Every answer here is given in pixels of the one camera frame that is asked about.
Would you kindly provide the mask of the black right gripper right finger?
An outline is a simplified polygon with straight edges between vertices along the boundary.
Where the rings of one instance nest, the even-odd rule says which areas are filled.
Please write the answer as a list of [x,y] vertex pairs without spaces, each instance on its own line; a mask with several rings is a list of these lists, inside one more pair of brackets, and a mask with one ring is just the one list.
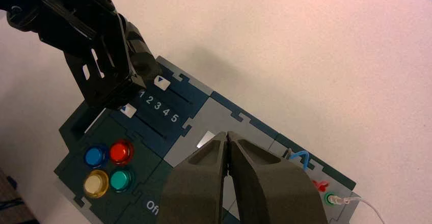
[[233,131],[229,175],[241,223],[327,223],[318,190],[294,163]]

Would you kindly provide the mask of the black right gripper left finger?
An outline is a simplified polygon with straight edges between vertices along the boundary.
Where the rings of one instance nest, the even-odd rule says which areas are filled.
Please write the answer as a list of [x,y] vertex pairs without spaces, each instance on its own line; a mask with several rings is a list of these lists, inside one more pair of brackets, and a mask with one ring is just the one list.
[[156,222],[221,223],[227,167],[227,134],[220,132],[173,168]]

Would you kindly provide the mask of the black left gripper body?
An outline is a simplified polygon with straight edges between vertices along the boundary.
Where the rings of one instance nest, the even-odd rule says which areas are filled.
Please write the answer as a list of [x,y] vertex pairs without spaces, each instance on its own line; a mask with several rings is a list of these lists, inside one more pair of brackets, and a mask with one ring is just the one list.
[[141,87],[132,67],[126,21],[111,0],[41,0],[40,37],[64,52],[87,104],[118,109]]

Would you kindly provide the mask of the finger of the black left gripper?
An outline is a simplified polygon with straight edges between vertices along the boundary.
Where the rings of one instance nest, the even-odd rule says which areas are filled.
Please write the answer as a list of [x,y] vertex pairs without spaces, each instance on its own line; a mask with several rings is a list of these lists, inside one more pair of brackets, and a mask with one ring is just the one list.
[[80,140],[102,111],[103,107],[91,107],[83,101],[59,129],[64,142]]
[[143,87],[153,85],[154,79],[158,75],[162,75],[160,64],[151,53],[138,28],[121,14],[120,19],[123,24],[129,60],[133,70]]

